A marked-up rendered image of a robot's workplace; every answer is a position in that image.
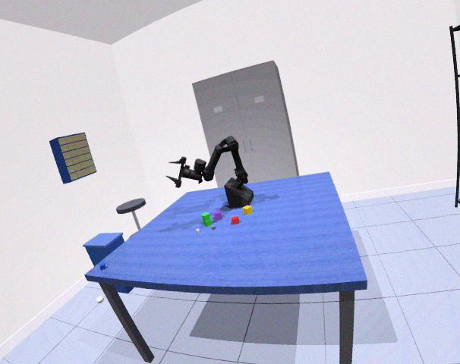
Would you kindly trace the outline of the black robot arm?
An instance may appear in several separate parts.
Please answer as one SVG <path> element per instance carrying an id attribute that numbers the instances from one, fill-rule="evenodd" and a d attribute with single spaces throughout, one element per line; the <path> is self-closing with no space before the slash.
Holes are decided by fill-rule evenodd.
<path id="1" fill-rule="evenodd" d="M 224 146 L 227 144 L 227 146 Z M 224 147 L 223 147 L 224 146 Z M 241 158 L 238 152 L 238 141 L 235 140 L 233 136 L 229 136 L 224 139 L 222 142 L 215 146 L 213 154 L 210 158 L 208 165 L 206 166 L 206 161 L 196 158 L 194 161 L 194 169 L 192 172 L 191 179 L 198 180 L 198 184 L 203 182 L 202 177 L 205 181 L 211 181 L 214 176 L 214 170 L 217 165 L 217 162 L 220 158 L 220 155 L 224 152 L 232 152 L 233 159 L 235 161 L 236 169 L 235 174 L 237 176 L 235 182 L 231 184 L 235 189 L 240 190 L 243 184 L 248 182 L 247 172 L 244 170 L 241 163 Z M 205 167 L 206 166 L 206 167 Z M 202 173 L 201 173 L 202 172 Z"/>

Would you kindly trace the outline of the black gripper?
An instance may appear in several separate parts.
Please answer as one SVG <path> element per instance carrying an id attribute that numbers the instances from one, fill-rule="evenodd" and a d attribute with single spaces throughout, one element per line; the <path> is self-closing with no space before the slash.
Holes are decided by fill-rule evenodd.
<path id="1" fill-rule="evenodd" d="M 186 164 L 186 160 L 187 160 L 187 157 L 181 157 L 181 159 L 179 159 L 178 161 L 176 162 L 169 162 L 170 164 L 171 163 L 176 163 L 176 164 L 180 164 L 181 163 L 181 168 L 180 168 L 180 172 L 179 172 L 179 176 L 178 176 L 178 180 L 177 178 L 173 178 L 173 177 L 170 177 L 170 176 L 166 176 L 168 177 L 169 179 L 171 179 L 176 185 L 175 187 L 177 188 L 180 188 L 181 187 L 181 177 L 185 177 L 185 178 L 189 178 L 191 179 L 191 176 L 192 176 L 192 172 L 193 170 L 189 169 L 189 168 L 184 168 L 184 164 Z M 182 170 L 183 169 L 183 170 Z M 182 173 L 182 174 L 181 174 Z M 181 174 L 181 175 L 180 175 Z"/>

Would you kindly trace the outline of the yellow block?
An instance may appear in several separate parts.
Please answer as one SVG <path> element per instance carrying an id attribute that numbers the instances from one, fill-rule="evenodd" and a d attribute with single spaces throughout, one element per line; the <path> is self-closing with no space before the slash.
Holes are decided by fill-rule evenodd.
<path id="1" fill-rule="evenodd" d="M 252 207 L 251 207 L 251 206 L 245 206 L 245 207 L 243 208 L 243 212 L 244 212 L 244 214 L 246 214 L 246 215 L 251 214 L 251 213 L 253 212 L 253 211 L 252 211 Z"/>

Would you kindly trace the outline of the purple cube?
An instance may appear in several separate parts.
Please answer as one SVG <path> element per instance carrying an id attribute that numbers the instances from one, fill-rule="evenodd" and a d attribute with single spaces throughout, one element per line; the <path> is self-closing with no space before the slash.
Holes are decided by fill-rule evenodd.
<path id="1" fill-rule="evenodd" d="M 214 214 L 215 221 L 222 220 L 222 215 L 221 215 L 220 210 L 217 212 L 214 212 L 213 214 Z"/>

